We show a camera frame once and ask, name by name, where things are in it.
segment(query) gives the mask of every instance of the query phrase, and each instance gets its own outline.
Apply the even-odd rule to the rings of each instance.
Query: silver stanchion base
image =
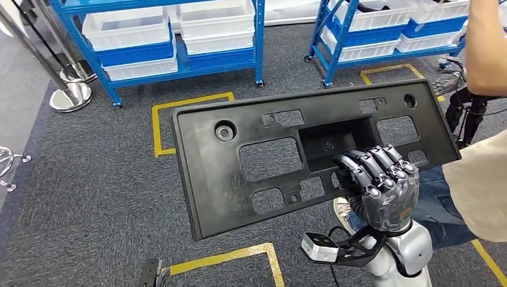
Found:
[[[89,83],[97,78],[86,60],[80,60],[80,64],[86,72],[86,79],[81,79],[71,64],[60,71],[60,78],[66,83]]]
[[[49,105],[57,112],[72,112],[86,106],[91,101],[91,88],[83,83],[70,83],[67,84],[72,94],[67,95],[63,90],[56,90]],[[69,97],[74,97],[77,104],[72,103]]]

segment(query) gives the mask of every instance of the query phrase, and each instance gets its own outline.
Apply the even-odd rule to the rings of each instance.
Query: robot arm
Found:
[[[352,192],[347,197],[352,210],[368,225],[342,242],[305,233],[301,247],[307,257],[315,263],[367,267],[374,286],[431,286],[426,267],[433,254],[431,237],[411,220],[419,195],[418,169],[392,145],[353,149],[334,160],[340,167],[338,180]],[[354,256],[353,248],[364,255]]]

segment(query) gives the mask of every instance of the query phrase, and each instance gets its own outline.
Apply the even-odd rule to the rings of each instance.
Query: person's arm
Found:
[[[465,55],[472,93],[507,96],[507,39],[498,18],[498,0],[470,0]]]

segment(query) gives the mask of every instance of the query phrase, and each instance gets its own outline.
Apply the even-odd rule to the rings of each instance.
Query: person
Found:
[[[465,56],[470,92],[507,96],[507,39],[498,0],[470,0]],[[477,237],[507,241],[507,130],[461,150],[462,159],[420,172],[412,219],[430,232],[433,248]],[[345,198],[333,202],[340,222],[354,233],[366,223]]]

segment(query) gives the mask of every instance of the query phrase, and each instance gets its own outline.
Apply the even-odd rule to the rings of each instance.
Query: blue plastic bin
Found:
[[[155,61],[174,57],[172,41],[114,50],[97,51],[95,55],[102,66]]]
[[[219,66],[252,63],[254,60],[254,47],[222,52],[188,55],[190,68],[207,69]]]
[[[443,33],[457,32],[461,30],[468,16],[424,23],[420,30],[417,30],[419,23],[410,19],[403,34],[409,38],[418,38]]]
[[[331,13],[331,10],[326,7],[326,16]],[[341,31],[341,24],[339,19],[333,15],[326,22],[329,30],[338,38]],[[343,47],[359,46],[380,42],[393,41],[399,38],[401,32],[405,29],[406,25],[391,26],[376,28],[370,30],[361,30],[349,32],[345,37],[345,44]]]

